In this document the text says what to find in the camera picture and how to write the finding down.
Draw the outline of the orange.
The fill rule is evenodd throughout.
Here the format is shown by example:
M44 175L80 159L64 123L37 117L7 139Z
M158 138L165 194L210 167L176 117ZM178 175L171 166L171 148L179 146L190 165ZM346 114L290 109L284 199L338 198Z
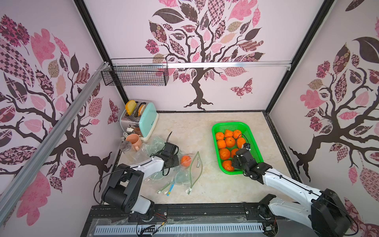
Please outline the orange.
M237 139L236 143L237 143L237 147L241 149L242 146L246 143L246 139L244 137L240 137Z
M231 151L231 158L234 158L238 150L239 150L238 148L235 148Z
M235 145L235 139L233 137L225 138L226 147L232 148Z
M224 139L225 139L225 135L224 135L224 133L222 133L222 132L217 132L217 133L215 134L215 137L216 137L216 140L217 140L217 141L219 141L219 140L224 140Z
M226 131L224 133L224 136L225 136L225 138L233 137L234 136L234 132L231 131L231 130L226 129Z
M235 168L232 166L231 160L223 161L222 167L224 170L229 171L229 172L233 172L235 170Z
M219 150L219 156L221 160L225 161L231 157L231 152L227 148L222 148Z
M242 132L240 131L240 130L235 130L235 131L233 131L233 138L234 139L239 139L239 138L241 138L242 137Z
M224 149L227 147L225 140L217 140L217 147L218 149Z

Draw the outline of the green plastic basket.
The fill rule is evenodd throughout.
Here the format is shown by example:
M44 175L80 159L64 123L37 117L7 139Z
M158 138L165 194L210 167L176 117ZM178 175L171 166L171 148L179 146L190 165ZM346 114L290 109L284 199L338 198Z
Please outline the green plastic basket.
M217 123L212 127L212 137L219 168L225 174L242 174L241 170L232 167L232 160L243 142L250 144L250 154L257 163L264 161L250 127L243 122Z

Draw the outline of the green-zip bag of oranges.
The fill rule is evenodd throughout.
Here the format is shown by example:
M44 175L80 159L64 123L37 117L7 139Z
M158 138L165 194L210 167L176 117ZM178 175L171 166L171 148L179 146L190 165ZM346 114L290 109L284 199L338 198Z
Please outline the green-zip bag of oranges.
M171 143L170 142L170 136L171 136L171 133L168 135L167 139L165 140L165 143L166 142ZM143 174L144 174L143 179L144 180L146 178L150 177L151 175L155 174L155 173L159 173L160 172L162 174L163 160L161 158L154 157L155 153L152 153L151 156L149 156L149 159L147 161L142 162L141 164L139 164L139 165L136 166L137 170L143 172Z

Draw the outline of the blue-zip clear bag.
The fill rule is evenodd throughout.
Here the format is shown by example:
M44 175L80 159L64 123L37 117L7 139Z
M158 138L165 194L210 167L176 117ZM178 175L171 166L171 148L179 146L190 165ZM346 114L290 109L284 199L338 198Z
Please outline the blue-zip clear bag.
M175 183L172 182L172 183L170 184L170 187L169 187L167 193L166 193L167 196L170 196L170 194L172 193L172 190L173 190L174 186L175 186Z

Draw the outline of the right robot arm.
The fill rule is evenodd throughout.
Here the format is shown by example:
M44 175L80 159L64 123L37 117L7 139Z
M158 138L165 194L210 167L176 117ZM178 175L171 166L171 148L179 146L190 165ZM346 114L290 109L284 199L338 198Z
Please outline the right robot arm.
M272 194L266 195L258 205L258 214L264 220L284 217L313 229L319 237L342 237L357 225L336 192L309 187L267 163L258 163L251 155L248 143L236 151L232 166L241 170L244 176L293 199L288 202Z

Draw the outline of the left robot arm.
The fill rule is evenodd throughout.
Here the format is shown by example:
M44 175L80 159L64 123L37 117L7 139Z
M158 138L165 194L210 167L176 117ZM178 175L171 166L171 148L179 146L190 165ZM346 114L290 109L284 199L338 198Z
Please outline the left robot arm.
M101 195L101 200L125 213L137 212L151 218L154 215L154 202L141 196L143 181L151 175L179 166L179 147L166 142L157 153L147 161L134 166L119 165L110 175Z

